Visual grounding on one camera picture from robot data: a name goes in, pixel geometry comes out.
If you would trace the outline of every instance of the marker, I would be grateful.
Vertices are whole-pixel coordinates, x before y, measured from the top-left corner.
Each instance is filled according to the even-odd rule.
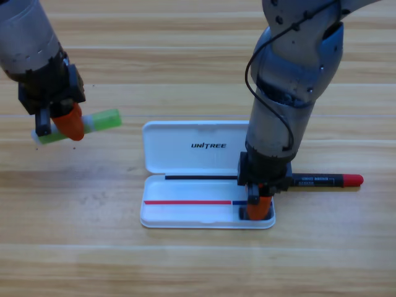
[[[359,174],[303,174],[294,173],[291,187],[360,187],[363,177]]]
[[[99,113],[82,116],[82,121],[84,124],[84,134],[107,130],[122,125],[118,110],[106,110]],[[50,135],[38,137],[35,130],[33,130],[32,139],[36,142],[36,144],[45,145],[67,139],[67,137],[60,133],[55,124],[52,124]]]

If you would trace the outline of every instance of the red line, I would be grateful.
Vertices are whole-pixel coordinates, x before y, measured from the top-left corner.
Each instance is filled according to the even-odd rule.
[[[147,205],[231,205],[231,201],[213,200],[146,200]]]

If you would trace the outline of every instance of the green marker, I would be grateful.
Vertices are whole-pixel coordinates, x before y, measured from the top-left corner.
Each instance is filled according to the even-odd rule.
[[[121,117],[118,110],[106,110],[101,111],[100,113],[82,116],[82,122],[84,124],[84,134],[116,128],[122,125]],[[32,139],[37,144],[41,145],[67,139],[65,135],[59,132],[54,124],[51,125],[51,131],[52,132],[50,135],[38,137],[36,131],[33,130]]]

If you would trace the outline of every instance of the unitree logo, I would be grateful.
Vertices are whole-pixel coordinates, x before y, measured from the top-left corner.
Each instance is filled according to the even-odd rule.
[[[214,148],[218,148],[218,149],[225,149],[227,146],[227,144],[206,144],[205,142],[201,143],[201,144],[192,144],[191,147],[194,149],[214,149]]]

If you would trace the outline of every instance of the blue line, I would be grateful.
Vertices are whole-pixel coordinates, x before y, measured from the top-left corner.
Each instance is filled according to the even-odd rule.
[[[233,201],[233,205],[247,205],[248,202],[247,201],[243,201],[243,200],[236,200]]]

